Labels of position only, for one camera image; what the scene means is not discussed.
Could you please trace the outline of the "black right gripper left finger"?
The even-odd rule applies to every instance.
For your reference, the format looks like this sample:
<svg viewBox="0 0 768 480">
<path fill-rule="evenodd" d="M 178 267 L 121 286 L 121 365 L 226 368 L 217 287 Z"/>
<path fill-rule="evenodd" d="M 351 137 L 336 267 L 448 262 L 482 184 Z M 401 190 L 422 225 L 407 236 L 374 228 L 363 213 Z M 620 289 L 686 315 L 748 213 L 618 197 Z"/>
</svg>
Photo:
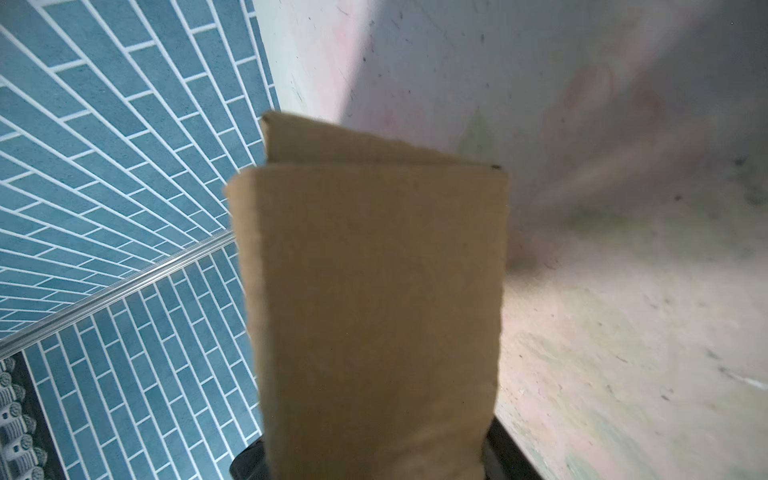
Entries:
<svg viewBox="0 0 768 480">
<path fill-rule="evenodd" d="M 229 467 L 233 480 L 270 480 L 265 444 L 262 439 L 239 453 Z"/>
</svg>

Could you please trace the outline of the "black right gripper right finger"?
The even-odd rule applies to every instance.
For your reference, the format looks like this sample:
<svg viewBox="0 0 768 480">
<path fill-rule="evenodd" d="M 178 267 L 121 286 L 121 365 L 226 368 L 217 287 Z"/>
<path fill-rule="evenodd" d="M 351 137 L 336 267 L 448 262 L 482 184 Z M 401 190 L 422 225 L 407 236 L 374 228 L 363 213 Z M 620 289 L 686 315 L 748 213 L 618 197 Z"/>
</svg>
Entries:
<svg viewBox="0 0 768 480">
<path fill-rule="evenodd" d="M 485 437 L 482 461 L 488 480 L 543 479 L 497 417 Z"/>
</svg>

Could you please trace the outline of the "brown cardboard sheet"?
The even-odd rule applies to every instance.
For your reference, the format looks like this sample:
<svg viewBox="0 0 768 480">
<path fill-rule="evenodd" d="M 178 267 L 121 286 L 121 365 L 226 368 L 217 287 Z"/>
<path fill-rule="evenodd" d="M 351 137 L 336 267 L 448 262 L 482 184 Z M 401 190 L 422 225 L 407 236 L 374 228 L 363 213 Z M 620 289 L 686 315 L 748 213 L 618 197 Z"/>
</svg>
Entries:
<svg viewBox="0 0 768 480">
<path fill-rule="evenodd" d="M 275 479 L 481 479 L 505 172 L 279 112 L 227 184 Z"/>
</svg>

